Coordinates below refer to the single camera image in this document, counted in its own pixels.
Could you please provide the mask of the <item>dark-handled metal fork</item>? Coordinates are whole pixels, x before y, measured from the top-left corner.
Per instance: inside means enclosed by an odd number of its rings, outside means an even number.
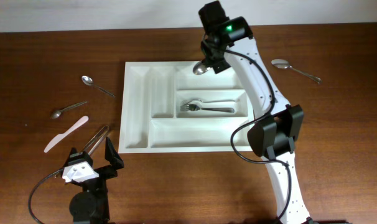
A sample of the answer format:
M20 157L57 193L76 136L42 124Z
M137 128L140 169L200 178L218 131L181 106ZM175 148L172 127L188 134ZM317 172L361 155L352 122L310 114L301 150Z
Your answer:
M234 108L204 108L196 104L187 104L180 106L180 111L216 111L216 112L222 112L222 113L234 113Z

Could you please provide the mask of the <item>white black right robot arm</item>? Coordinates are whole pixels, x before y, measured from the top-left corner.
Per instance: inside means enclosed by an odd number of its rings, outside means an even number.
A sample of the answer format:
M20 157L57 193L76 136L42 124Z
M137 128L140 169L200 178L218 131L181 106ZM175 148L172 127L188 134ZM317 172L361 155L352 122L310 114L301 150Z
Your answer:
M199 10L201 62L128 62L119 153L253 151L268 170L280 223L310 223L295 165L304 112L274 84L242 17Z

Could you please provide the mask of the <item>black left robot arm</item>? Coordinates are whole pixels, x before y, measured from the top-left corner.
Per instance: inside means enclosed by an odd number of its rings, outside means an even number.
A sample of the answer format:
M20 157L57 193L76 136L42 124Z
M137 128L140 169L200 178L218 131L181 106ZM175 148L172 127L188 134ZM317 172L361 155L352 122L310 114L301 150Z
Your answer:
M111 146L105 149L105 159L109 165L94 169L89 154L73 148L64 163L62 178L82 188L70 201L73 223L108 223L110 220L106 181L117 177L117 170L122 169L124 163Z

